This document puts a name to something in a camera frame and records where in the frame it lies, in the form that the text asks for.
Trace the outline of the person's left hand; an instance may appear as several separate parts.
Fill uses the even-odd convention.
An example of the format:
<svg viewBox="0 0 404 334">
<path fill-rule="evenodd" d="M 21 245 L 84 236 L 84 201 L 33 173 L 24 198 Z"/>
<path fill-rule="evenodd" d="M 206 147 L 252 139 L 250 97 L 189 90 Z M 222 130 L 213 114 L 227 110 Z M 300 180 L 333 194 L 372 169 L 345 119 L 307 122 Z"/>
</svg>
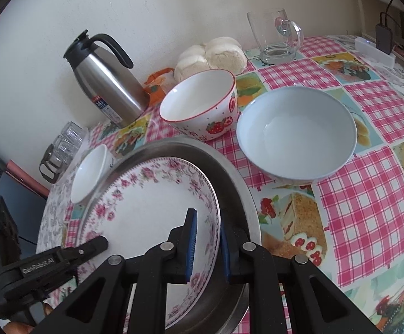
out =
<svg viewBox="0 0 404 334">
<path fill-rule="evenodd" d="M 43 304 L 43 309 L 45 315 L 50 315 L 53 312 L 52 306 L 47 303 Z M 32 326 L 19 322 L 9 322 L 3 327 L 3 331 L 6 334 L 29 334 L 32 330 Z"/>
</svg>

